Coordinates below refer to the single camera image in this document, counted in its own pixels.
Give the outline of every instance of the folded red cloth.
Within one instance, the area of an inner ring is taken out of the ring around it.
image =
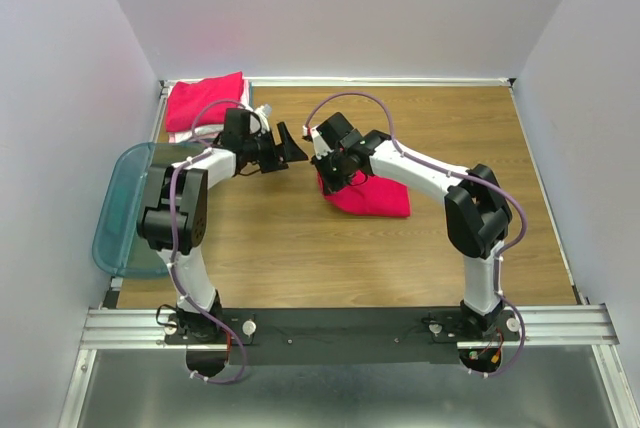
[[[195,117],[209,103],[223,99],[240,100],[243,90],[241,71],[220,78],[207,78],[197,83],[179,81],[167,100],[165,128],[169,133],[190,130]],[[233,103],[221,103],[212,107],[198,120],[198,126],[224,122],[227,109],[235,106]]]
[[[322,190],[322,179],[318,175]],[[359,171],[346,186],[332,195],[323,195],[327,201],[352,215],[388,216],[407,218],[411,215],[407,187],[387,178],[370,176]]]

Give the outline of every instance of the transparent plastic container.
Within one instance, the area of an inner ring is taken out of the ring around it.
[[[136,233],[147,170],[152,163],[183,161],[202,148],[198,143],[141,143],[118,158],[93,238],[93,259],[101,270],[124,278],[167,276],[158,253]]]

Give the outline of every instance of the stack of folded cloth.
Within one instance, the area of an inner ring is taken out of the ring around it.
[[[191,133],[196,116],[217,100],[238,100],[249,106],[249,82],[241,71],[219,78],[206,78],[197,83],[176,83],[167,100],[165,128],[169,143],[187,141],[194,134],[211,137],[222,131],[224,114],[228,108],[236,108],[234,103],[221,103],[207,110],[198,120],[195,133]]]

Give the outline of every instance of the teal plastic bin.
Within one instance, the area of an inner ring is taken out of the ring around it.
[[[136,233],[147,170],[151,163],[175,163],[202,149],[198,143],[141,143],[118,158],[93,238],[93,259],[101,270],[125,278],[167,276],[158,253]]]

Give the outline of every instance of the wooden table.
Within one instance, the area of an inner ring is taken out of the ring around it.
[[[309,111],[337,87],[254,89],[271,120],[298,139]],[[452,164],[489,165],[529,217],[525,240],[505,256],[503,288],[515,303],[574,304],[571,285],[518,118],[505,87],[375,87],[410,148]],[[342,111],[362,133],[387,131],[363,98],[337,99],[315,118]],[[162,133],[159,141],[166,140]],[[312,154],[310,143],[300,146]],[[444,211],[411,192],[408,219],[355,217],[321,196],[315,169],[290,169],[221,183],[209,195],[203,253],[223,306],[349,307],[453,305],[464,290],[462,256],[446,236]],[[518,233],[515,216],[510,235]],[[125,280],[119,308],[174,303],[170,281]]]

